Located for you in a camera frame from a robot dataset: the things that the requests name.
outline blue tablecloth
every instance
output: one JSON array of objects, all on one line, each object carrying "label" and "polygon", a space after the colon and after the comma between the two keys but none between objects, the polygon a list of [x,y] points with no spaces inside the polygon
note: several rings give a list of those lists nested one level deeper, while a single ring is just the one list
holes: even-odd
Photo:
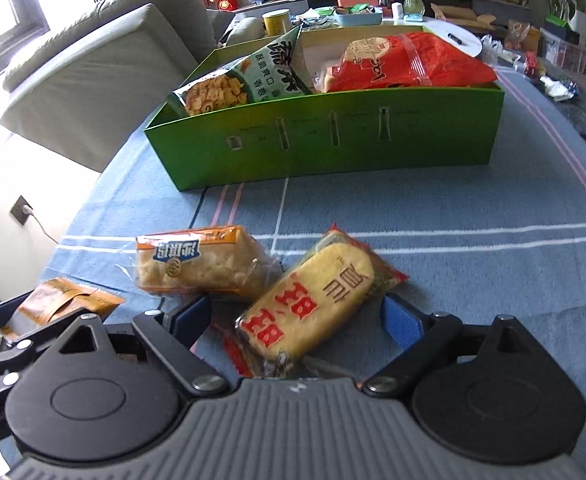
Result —
[{"label": "blue tablecloth", "polygon": [[[135,235],[235,222],[291,264],[334,221],[410,274],[400,293],[423,311],[445,310],[467,323],[518,316],[586,397],[586,144],[522,76],[500,72],[500,81],[502,120],[483,167],[177,192],[140,128],[98,180],[42,278],[66,275],[124,295],[111,319],[127,320],[159,301],[116,265]],[[315,355],[366,376],[400,351],[370,304]],[[215,333],[204,334],[197,352],[232,373]],[[586,468],[586,427],[574,455]]]}]

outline green box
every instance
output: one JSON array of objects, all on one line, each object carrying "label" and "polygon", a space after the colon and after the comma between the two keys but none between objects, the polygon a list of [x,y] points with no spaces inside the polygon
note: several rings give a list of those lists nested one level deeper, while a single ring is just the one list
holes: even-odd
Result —
[{"label": "green box", "polygon": [[[302,33],[306,54],[330,43],[343,52],[361,38],[421,27],[350,27]],[[215,50],[195,80],[271,42]],[[488,164],[503,91],[390,88],[255,103],[180,118],[170,99],[145,129],[179,190],[268,178],[429,166]]]}]

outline blue basket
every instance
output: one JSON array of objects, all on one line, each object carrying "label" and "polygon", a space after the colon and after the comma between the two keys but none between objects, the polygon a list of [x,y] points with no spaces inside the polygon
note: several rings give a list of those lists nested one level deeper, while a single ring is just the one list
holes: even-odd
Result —
[{"label": "blue basket", "polygon": [[361,25],[379,25],[382,23],[382,9],[375,7],[369,14],[337,14],[333,15],[340,27],[359,27]]}]

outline sofa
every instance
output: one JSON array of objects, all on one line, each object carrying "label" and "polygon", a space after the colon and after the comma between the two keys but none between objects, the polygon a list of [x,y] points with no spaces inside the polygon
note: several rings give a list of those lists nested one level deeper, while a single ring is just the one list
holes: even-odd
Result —
[{"label": "sofa", "polygon": [[11,61],[0,123],[101,172],[233,18],[202,0],[102,0]]}]

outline wall socket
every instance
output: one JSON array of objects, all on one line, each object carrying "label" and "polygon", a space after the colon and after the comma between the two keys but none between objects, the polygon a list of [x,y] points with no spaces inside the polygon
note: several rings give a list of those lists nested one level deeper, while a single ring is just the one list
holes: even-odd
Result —
[{"label": "wall socket", "polygon": [[26,202],[26,199],[20,195],[20,197],[17,199],[17,202],[10,210],[10,214],[13,215],[13,217],[20,223],[20,225],[24,225],[26,223],[26,219],[30,216],[23,211],[23,207],[25,205],[30,207],[30,204]]}]

